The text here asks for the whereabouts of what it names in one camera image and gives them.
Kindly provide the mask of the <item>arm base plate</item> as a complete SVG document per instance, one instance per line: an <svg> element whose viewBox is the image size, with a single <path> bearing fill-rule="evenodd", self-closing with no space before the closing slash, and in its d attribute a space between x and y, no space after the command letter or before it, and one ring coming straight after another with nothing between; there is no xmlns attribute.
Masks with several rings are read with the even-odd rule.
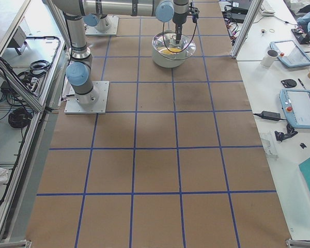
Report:
<svg viewBox="0 0 310 248"><path fill-rule="evenodd" d="M116 36L118 31L119 17L107 15L104 18L95 16L95 21L98 21L96 26L86 25L86 36Z"/></svg>
<svg viewBox="0 0 310 248"><path fill-rule="evenodd" d="M86 95L78 95L70 87L66 98L65 114L105 114L109 94L109 81L93 81L93 90Z"/></svg>

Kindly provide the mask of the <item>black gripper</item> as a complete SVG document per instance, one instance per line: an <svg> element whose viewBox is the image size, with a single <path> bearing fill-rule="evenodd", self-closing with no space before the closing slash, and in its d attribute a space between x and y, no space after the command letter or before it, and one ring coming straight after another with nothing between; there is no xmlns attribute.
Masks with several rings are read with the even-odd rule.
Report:
<svg viewBox="0 0 310 248"><path fill-rule="evenodd" d="M182 36L182 25L187 21L187 17L191 16L193 23L197 24L199 18L199 9L197 7L188 7L184 13L174 13L173 22L175 23L176 43L180 43Z"/></svg>

